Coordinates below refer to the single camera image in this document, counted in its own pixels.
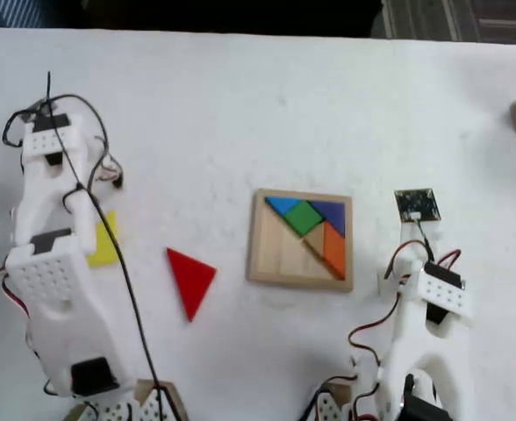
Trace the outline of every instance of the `white surface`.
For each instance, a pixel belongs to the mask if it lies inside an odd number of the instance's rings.
[[[346,335],[390,305],[376,298],[376,269],[400,235],[393,190],[424,187],[440,206],[443,250],[462,249],[455,268],[473,284],[477,419],[516,419],[516,46],[0,31],[0,136],[45,92],[48,69],[54,95],[86,96],[107,124],[125,192],[100,196],[121,222],[159,376],[192,420],[296,419],[314,385],[346,372]],[[0,140],[0,264],[18,158]],[[354,198],[353,293],[245,280],[260,187]],[[191,325],[165,246],[219,270]],[[122,275],[99,272],[133,369],[148,378]],[[41,393],[13,307],[0,289],[0,419],[62,418],[70,403]],[[383,350],[390,326],[363,338]]]

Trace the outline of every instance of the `dark blue triangle piece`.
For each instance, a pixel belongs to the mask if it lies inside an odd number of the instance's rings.
[[[346,207],[344,203],[315,202],[311,206],[344,238],[346,238]]]
[[[266,197],[266,202],[282,217],[301,201],[291,197],[269,196]]]

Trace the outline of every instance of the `black cable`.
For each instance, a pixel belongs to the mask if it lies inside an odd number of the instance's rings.
[[[18,143],[13,143],[8,139],[8,132],[9,132],[14,120],[23,115],[29,116],[31,114],[32,115],[42,114],[42,109],[44,109],[45,107],[47,107],[49,109],[48,103],[50,103],[49,105],[51,105],[51,104],[55,103],[56,101],[59,101],[60,99],[65,99],[65,98],[74,98],[74,99],[77,99],[80,102],[84,103],[92,111],[92,113],[94,114],[94,116],[96,117],[96,119],[98,121],[98,124],[100,125],[100,129],[102,130],[103,136],[102,136],[102,138],[99,138],[99,137],[98,138],[103,141],[104,151],[103,151],[102,155],[100,156],[100,158],[98,159],[98,161],[96,162],[96,164],[94,165],[94,167],[92,168],[92,170],[90,171],[89,181],[87,183],[88,189],[92,190],[92,185],[94,184],[94,181],[95,181],[94,175],[95,175],[96,171],[98,170],[98,168],[100,168],[100,166],[102,165],[102,162],[103,162],[104,158],[106,157],[106,155],[110,155],[109,154],[110,147],[109,147],[108,133],[106,131],[104,121],[100,117],[100,114],[98,113],[98,111],[94,107],[94,105],[92,105],[87,99],[83,98],[82,96],[79,96],[77,94],[62,94],[62,95],[50,97],[49,101],[47,101],[47,98],[46,98],[43,101],[37,102],[32,107],[25,108],[23,110],[14,112],[11,115],[11,117],[8,119],[6,124],[4,125],[3,137],[2,137],[3,143],[10,147],[22,147],[22,145],[23,145],[22,139]],[[110,157],[111,157],[111,160],[119,167],[121,177],[123,177],[123,169],[122,169],[121,165],[113,156],[110,155]],[[114,186],[116,188],[119,188],[119,187],[121,187],[122,183],[123,183],[123,181],[121,181],[121,182],[114,181]]]
[[[418,226],[419,231],[422,234],[422,237],[424,239],[424,246],[426,247],[427,258],[430,261],[435,261],[434,252],[432,251],[432,247],[430,246],[430,242],[427,240],[426,233],[424,232],[424,230],[422,230],[422,224],[419,222],[419,219],[414,219],[414,222]]]
[[[314,408],[314,405],[316,405],[317,400],[319,399],[319,395],[321,393],[329,393],[330,396],[332,395],[332,391],[330,389],[328,389],[328,388],[325,388],[324,387],[324,383],[322,383],[320,388],[318,388],[317,391],[314,392],[314,395],[312,396],[311,401],[309,402],[309,404],[305,408],[305,411],[303,412],[303,415],[301,415],[301,417],[299,417],[299,419],[297,421],[306,421],[307,420],[307,418],[309,417],[309,414],[311,413],[312,409]]]
[[[364,397],[373,396],[378,390],[379,390],[379,382],[375,383],[375,387],[371,391],[366,392],[366,393],[362,393],[361,395],[358,395],[358,396],[355,397],[354,403],[352,405],[352,412],[354,414],[354,418],[353,418],[354,421],[360,421],[362,419],[362,416],[358,416],[357,415],[357,403],[359,402],[359,400],[363,399]]]
[[[48,396],[59,396],[57,393],[53,392],[52,390],[49,390],[47,386],[51,383],[51,380],[48,380],[46,384],[44,384],[44,393]]]
[[[62,151],[63,151],[63,153],[65,155],[65,158],[67,159],[68,164],[71,167],[71,169],[73,170],[73,174],[75,175],[77,191],[79,189],[84,189],[84,191],[86,191],[86,193],[89,195],[90,201],[92,202],[93,206],[97,210],[98,216],[100,217],[100,220],[104,224],[104,228],[105,228],[106,232],[108,233],[108,236],[110,237],[111,243],[112,243],[112,245],[114,247],[114,250],[116,251],[116,254],[118,255],[119,264],[121,265],[121,268],[122,268],[122,271],[123,271],[124,277],[125,277],[125,285],[127,287],[127,292],[129,293],[129,297],[130,297],[131,302],[132,302],[133,313],[135,315],[135,321],[137,322],[137,327],[138,327],[138,330],[139,330],[139,334],[140,334],[140,338],[141,338],[141,344],[143,346],[143,351],[145,352],[145,356],[147,358],[147,364],[149,366],[149,370],[151,371],[151,376],[153,377],[154,388],[157,391],[157,401],[159,403],[160,419],[164,419],[164,416],[163,416],[164,412],[162,410],[162,399],[161,399],[161,393],[160,393],[161,386],[159,385],[159,379],[158,379],[158,377],[156,375],[156,371],[154,370],[153,358],[151,357],[151,353],[149,352],[149,349],[148,349],[147,339],[145,338],[145,330],[143,328],[143,323],[141,321],[141,315],[140,315],[140,312],[139,312],[139,307],[137,305],[137,299],[135,298],[135,294],[133,292],[133,286],[131,284],[129,273],[127,271],[127,265],[125,264],[124,255],[122,254],[121,248],[120,248],[120,246],[118,244],[118,241],[116,240],[116,237],[114,236],[114,233],[113,233],[113,231],[110,228],[110,224],[108,223],[108,220],[106,219],[106,216],[104,215],[104,212],[102,211],[102,208],[100,207],[100,204],[98,203],[98,199],[96,198],[96,196],[94,196],[94,194],[92,193],[92,191],[90,189],[85,189],[84,188],[84,185],[81,183],[81,180],[79,179],[79,177],[76,174],[75,168],[73,166],[73,162],[70,160],[70,158],[69,158],[69,156],[67,154],[67,148],[65,147],[65,145],[63,145],[63,141],[61,140],[61,137],[60,137],[59,132],[57,130],[57,124],[55,123],[54,112],[53,112],[53,108],[52,108],[52,101],[56,100],[56,98],[58,98],[58,97],[53,98],[53,99],[50,98],[50,96],[49,96],[50,89],[51,89],[51,72],[47,72],[46,104],[47,104],[47,107],[49,109],[49,117],[51,119],[52,127],[54,128],[54,131],[55,131],[55,136],[59,140],[59,144],[61,145],[61,149],[62,149]],[[79,96],[75,96],[73,94],[66,94],[65,97],[67,97],[67,96],[79,97]],[[94,107],[92,107],[90,105],[90,103],[88,103],[88,101],[86,101],[86,100],[84,100],[84,101],[93,110],[93,112],[96,114],[97,118],[99,119],[101,127],[103,127],[104,138],[107,141],[108,138],[106,136],[106,130],[104,128],[104,123],[102,123],[102,120],[101,120],[100,116],[94,110]],[[176,419],[180,419],[180,416],[179,416],[179,414],[178,414],[178,412],[176,410],[176,407],[174,406],[174,404],[172,404],[173,401],[171,399],[171,396],[168,393],[168,390],[166,388],[163,388],[163,391],[164,391],[168,401],[170,402],[170,408],[172,409],[172,412],[174,413],[175,418]]]
[[[96,420],[98,420],[98,418],[100,417],[100,412],[98,412],[97,407],[94,406],[92,403],[90,403],[88,401],[84,401],[84,404],[94,411],[94,415],[96,416]]]

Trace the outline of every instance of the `wire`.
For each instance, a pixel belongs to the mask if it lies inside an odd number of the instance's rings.
[[[26,304],[24,304],[24,301],[22,301],[16,294],[14,294],[6,284],[6,280],[8,279],[8,275],[3,276],[3,282],[1,284],[1,287],[3,288],[4,294],[9,297],[12,302],[14,302],[20,309],[26,314],[26,316],[30,317],[30,313],[28,312],[28,308],[26,307]]]
[[[394,272],[394,266],[395,266],[395,259],[397,258],[398,254],[405,249],[405,247],[409,246],[410,244],[420,244],[424,249],[426,249],[426,245],[420,241],[419,239],[409,239],[408,241],[402,243],[400,246],[397,247],[395,250],[395,253],[392,254],[391,260],[389,261],[389,266],[387,266],[387,270],[384,273],[384,279],[389,279],[389,276],[391,273]]]
[[[453,259],[449,262],[448,269],[451,269],[451,267],[455,264],[457,259],[461,257],[461,249],[456,248],[455,250],[450,251],[449,253],[445,254],[441,259],[437,261],[438,266],[441,266],[441,263],[445,262],[447,259],[453,256]]]
[[[59,396],[56,392],[49,390],[47,386],[51,383],[51,380],[47,380],[46,384],[44,384],[44,393],[48,396]]]
[[[127,271],[127,265],[125,264],[124,255],[122,254],[121,248],[118,244],[118,241],[116,240],[116,237],[114,236],[113,231],[110,228],[110,224],[108,223],[108,220],[106,219],[106,216],[104,215],[104,212],[102,211],[102,208],[100,207],[100,204],[98,203],[98,199],[94,196],[94,194],[90,190],[91,181],[94,177],[94,173],[96,171],[97,166],[99,166],[101,164],[102,159],[104,158],[104,155],[98,160],[98,163],[93,168],[93,170],[90,174],[88,187],[85,189],[84,185],[81,183],[81,180],[79,179],[79,177],[76,174],[75,168],[73,166],[73,162],[70,160],[70,158],[67,154],[67,148],[63,144],[63,141],[61,140],[61,136],[59,135],[59,131],[57,130],[57,124],[55,123],[54,111],[52,108],[52,101],[56,101],[57,99],[60,99],[62,97],[77,97],[77,98],[80,98],[82,101],[84,101],[96,115],[96,117],[100,123],[100,126],[102,127],[104,139],[106,139],[106,145],[107,145],[108,136],[107,136],[106,130],[104,128],[104,123],[102,122],[102,119],[100,118],[100,116],[98,115],[98,113],[96,112],[94,107],[92,105],[90,105],[90,103],[88,101],[84,100],[83,98],[81,98],[79,96],[73,95],[73,94],[66,94],[65,96],[56,96],[55,98],[50,98],[50,96],[49,96],[50,90],[51,90],[51,72],[47,72],[46,104],[47,104],[47,108],[49,109],[49,117],[51,119],[51,124],[52,124],[52,127],[54,128],[55,136],[61,145],[61,149],[65,155],[65,158],[67,159],[68,164],[71,167],[73,174],[75,175],[76,188],[84,189],[86,191],[86,193],[89,195],[90,201],[92,202],[93,206],[95,207],[95,209],[98,213],[98,216],[100,217],[100,220],[104,224],[104,228],[105,228],[106,232],[108,233],[108,236],[110,237],[111,243],[114,247],[114,250],[116,251],[116,254],[118,255],[119,264],[121,265],[122,271],[124,273],[125,285],[127,287],[127,292],[129,294],[129,297],[132,302],[133,313],[135,315],[135,321],[137,322],[137,327],[139,330],[139,335],[140,335],[140,339],[141,339],[141,344],[143,346],[143,351],[145,352],[145,356],[147,358],[147,364],[149,366],[149,370],[151,371],[151,376],[153,377],[154,388],[157,390],[157,401],[159,403],[159,415],[160,415],[159,419],[163,419],[163,414],[164,414],[164,412],[162,410],[162,399],[161,399],[161,393],[160,393],[161,389],[164,391],[168,401],[170,402],[170,407],[172,409],[172,412],[173,412],[175,418],[180,419],[180,416],[177,413],[176,407],[172,404],[173,401],[171,399],[171,396],[169,395],[168,390],[166,388],[161,388],[159,385],[159,379],[156,375],[156,371],[154,370],[153,358],[151,357],[151,353],[149,352],[149,349],[148,349],[147,339],[145,337],[145,330],[143,328],[143,323],[141,321],[141,315],[139,312],[139,307],[137,305],[137,299],[135,298],[132,283],[131,283],[131,280],[129,277],[129,273]]]
[[[320,384],[319,388],[314,392],[311,401],[307,404],[303,415],[301,415],[298,421],[305,421],[309,417],[313,407],[315,408],[316,417],[319,418],[319,406],[317,405],[317,401],[319,400],[319,396],[323,393],[328,393],[330,396],[332,395],[332,391],[326,387],[326,384],[332,380],[345,380],[347,382],[354,382],[357,380],[357,375],[333,375],[332,377],[328,377],[326,380],[324,380]]]
[[[360,399],[363,399],[364,397],[373,396],[378,390],[379,390],[379,382],[375,383],[375,386],[371,391],[362,393],[361,395],[358,395],[355,397],[354,403],[352,405],[354,421],[377,421],[377,418],[374,415],[363,414],[363,415],[358,416],[357,415],[357,403],[359,402]]]
[[[48,75],[48,83],[51,83],[50,75]],[[20,116],[42,114],[42,109],[44,109],[44,108],[48,108],[48,110],[51,110],[51,114],[53,115],[53,107],[50,109],[49,105],[51,105],[61,99],[65,99],[65,98],[74,98],[74,99],[77,99],[80,102],[84,103],[92,111],[92,113],[94,114],[94,116],[96,117],[96,119],[98,121],[98,124],[100,125],[100,129],[102,130],[103,136],[102,137],[97,136],[97,138],[102,140],[102,142],[104,144],[104,151],[103,151],[102,155],[100,156],[100,158],[98,159],[98,161],[95,163],[92,170],[90,171],[89,181],[87,183],[88,189],[92,190],[92,185],[95,181],[95,178],[94,178],[95,173],[98,170],[98,168],[102,166],[103,160],[106,157],[106,155],[110,155],[111,161],[114,162],[114,164],[116,164],[116,166],[119,168],[120,174],[123,175],[123,168],[121,167],[119,162],[113,156],[111,156],[111,154],[109,153],[108,133],[106,131],[104,121],[100,117],[100,114],[98,113],[97,109],[87,99],[85,99],[82,96],[79,96],[77,94],[62,94],[62,95],[46,98],[43,101],[38,101],[32,107],[14,112],[11,115],[11,117],[7,120],[6,124],[4,125],[3,137],[2,137],[3,143],[5,145],[11,146],[11,147],[22,147],[22,145],[23,145],[22,139],[18,143],[11,142],[8,139],[8,132],[12,126],[12,123],[14,123],[14,120]]]
[[[84,404],[92,409],[92,411],[94,412],[94,415],[96,416],[96,419],[98,419],[98,417],[100,417],[100,412],[98,412],[96,406],[94,406],[92,403],[90,403],[88,401],[84,401]]]
[[[379,325],[382,325],[384,322],[386,322],[389,319],[389,317],[392,316],[392,313],[394,313],[395,310],[397,309],[398,302],[400,301],[400,297],[401,297],[400,292],[397,292],[397,299],[395,300],[395,303],[392,305],[391,310],[383,318],[380,318],[379,320],[376,320],[375,322],[367,323],[366,325],[361,325],[359,327],[356,327],[348,335],[349,345],[351,345],[355,348],[365,349],[366,351],[369,351],[370,353],[372,353],[373,356],[375,357],[375,362],[378,367],[381,366],[381,360],[379,359],[379,355],[377,354],[376,350],[373,349],[371,346],[367,346],[364,344],[359,344],[357,342],[354,342],[352,340],[352,337],[358,332],[365,331],[366,329],[370,329],[372,327],[377,327]]]
[[[418,226],[419,231],[422,234],[422,237],[424,238],[424,247],[426,248],[426,251],[427,251],[427,258],[430,261],[435,261],[434,252],[432,251],[430,242],[427,240],[426,233],[424,232],[424,230],[422,230],[422,224],[419,222],[419,219],[414,219],[414,223]]]

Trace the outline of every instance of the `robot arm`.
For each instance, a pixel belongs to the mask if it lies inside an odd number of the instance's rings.
[[[405,285],[395,337],[379,372],[384,421],[471,421],[471,300],[461,277],[432,262]]]
[[[87,140],[81,119],[54,116],[57,132],[86,185]],[[68,195],[68,229],[45,232],[50,215],[76,179],[51,125],[37,116],[25,125],[22,166],[24,196],[16,211],[15,246],[5,262],[8,276],[28,308],[28,337],[59,396],[122,393],[135,380],[111,327],[104,299],[93,288],[86,256],[96,251],[95,210],[85,191]]]

